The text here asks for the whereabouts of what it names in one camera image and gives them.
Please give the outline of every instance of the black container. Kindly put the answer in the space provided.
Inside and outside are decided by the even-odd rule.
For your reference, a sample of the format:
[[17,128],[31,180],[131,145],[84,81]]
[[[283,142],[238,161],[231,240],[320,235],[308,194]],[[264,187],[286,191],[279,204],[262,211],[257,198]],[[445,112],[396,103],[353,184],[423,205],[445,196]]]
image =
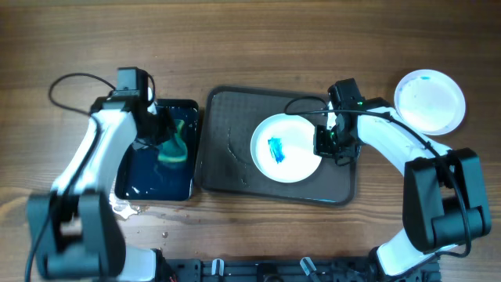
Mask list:
[[130,146],[118,168],[115,194],[124,200],[186,201],[193,192],[198,104],[191,99],[159,99],[158,107],[169,107],[172,118],[185,121],[182,138],[188,147],[186,163],[177,168],[157,160],[158,151],[134,150]]

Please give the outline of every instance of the water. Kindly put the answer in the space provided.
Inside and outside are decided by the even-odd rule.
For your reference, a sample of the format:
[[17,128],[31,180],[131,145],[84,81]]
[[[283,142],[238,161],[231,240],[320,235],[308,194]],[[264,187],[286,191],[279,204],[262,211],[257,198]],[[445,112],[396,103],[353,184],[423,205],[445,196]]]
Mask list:
[[133,205],[127,200],[119,199],[114,192],[110,193],[109,200],[113,212],[122,219],[128,219],[131,215],[138,215],[148,208],[147,206]]
[[231,133],[232,133],[232,128],[228,128],[228,151],[229,153],[235,158],[237,162],[240,164],[243,164],[243,174],[240,178],[240,182],[242,183],[243,186],[248,187],[249,184],[247,183],[247,165],[250,165],[250,163],[244,161],[241,157],[239,157],[236,153],[235,150],[233,149],[232,142],[231,142]]

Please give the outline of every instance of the blue object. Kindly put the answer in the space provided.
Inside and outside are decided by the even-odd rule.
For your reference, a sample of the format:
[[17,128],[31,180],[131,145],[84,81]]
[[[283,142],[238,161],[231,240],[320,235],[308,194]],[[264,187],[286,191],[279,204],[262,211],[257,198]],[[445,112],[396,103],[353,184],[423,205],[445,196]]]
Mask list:
[[276,163],[279,164],[285,159],[285,155],[282,152],[282,140],[280,138],[272,137],[268,140],[269,150],[272,153],[272,157],[275,159]]

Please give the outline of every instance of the green object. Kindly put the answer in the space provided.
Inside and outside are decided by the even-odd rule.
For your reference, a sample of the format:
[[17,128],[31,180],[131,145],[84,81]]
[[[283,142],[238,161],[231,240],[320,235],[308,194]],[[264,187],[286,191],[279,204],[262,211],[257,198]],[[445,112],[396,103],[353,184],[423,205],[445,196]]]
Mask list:
[[163,142],[158,148],[158,161],[165,164],[184,163],[188,158],[188,147],[181,137],[185,121],[174,120],[174,122],[177,132],[174,133],[168,141]]

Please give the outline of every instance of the white paper plate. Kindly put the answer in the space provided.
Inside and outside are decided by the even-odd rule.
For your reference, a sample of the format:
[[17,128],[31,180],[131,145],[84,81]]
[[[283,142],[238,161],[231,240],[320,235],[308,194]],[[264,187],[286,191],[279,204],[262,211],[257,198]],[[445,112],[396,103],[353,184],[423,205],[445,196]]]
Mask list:
[[303,117],[268,117],[252,135],[252,161],[270,179],[281,183],[301,181],[315,172],[322,160],[313,154],[314,135],[315,126]]
[[451,132],[466,113],[460,87],[436,70],[407,74],[395,90],[395,108],[407,123],[431,136]]

